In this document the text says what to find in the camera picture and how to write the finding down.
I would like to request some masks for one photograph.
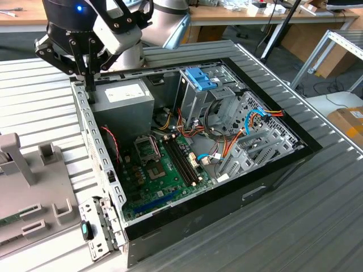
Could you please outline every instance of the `motherboard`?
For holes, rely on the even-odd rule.
[[[204,169],[195,164],[182,135],[158,141],[153,137],[137,139],[134,146],[121,151],[121,156],[124,165],[118,176],[127,198],[123,206],[127,220],[213,186]],[[146,161],[146,156],[154,159]]]

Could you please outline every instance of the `ram slot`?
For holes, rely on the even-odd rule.
[[[178,170],[179,174],[183,178],[186,186],[192,186],[193,183],[198,183],[199,179],[195,174],[193,168],[189,164],[188,160],[185,158],[181,150],[179,149],[178,144],[175,140],[170,140],[164,143],[164,147],[168,152],[176,170]]]

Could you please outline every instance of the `blue cable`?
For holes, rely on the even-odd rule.
[[[244,120],[244,128],[246,130],[246,134],[247,135],[250,134],[250,129],[248,128],[248,122],[250,120],[251,114],[254,113],[254,112],[257,113],[257,114],[259,114],[259,115],[261,115],[261,116],[265,116],[266,115],[265,113],[263,113],[262,111],[257,110],[257,109],[253,109],[253,110],[251,110],[251,111],[248,112],[248,114],[246,116],[246,119]]]
[[[201,158],[207,157],[209,154],[201,154],[198,156],[197,160],[200,160]]]

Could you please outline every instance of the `ribbed metal surface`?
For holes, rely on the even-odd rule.
[[[363,60],[363,31],[362,30],[334,30],[329,38]]]
[[[360,271],[363,242],[362,155],[311,106],[230,41],[147,48],[151,67],[231,57],[324,150],[279,190],[227,216],[132,271]],[[97,195],[66,75],[39,59],[0,63],[0,132],[18,132],[25,148],[62,148],[79,202]],[[114,255],[93,264],[78,228],[0,262],[0,271],[122,271]]]

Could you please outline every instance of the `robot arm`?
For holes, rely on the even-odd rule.
[[[94,76],[140,40],[154,10],[153,0],[146,13],[130,12],[121,0],[114,1],[118,7],[107,11],[106,1],[43,0],[47,35],[36,40],[37,56],[68,75],[76,74],[93,91]],[[74,60],[56,53],[53,43]]]
[[[174,49],[190,22],[185,0],[156,0],[155,6],[154,0],[130,0],[128,5],[110,1],[111,10],[106,0],[43,0],[47,35],[36,40],[35,53],[65,74],[84,80],[88,93],[95,90],[99,72],[107,71],[142,35],[146,41]],[[155,23],[145,31],[152,16]],[[53,44],[74,60],[54,51]]]

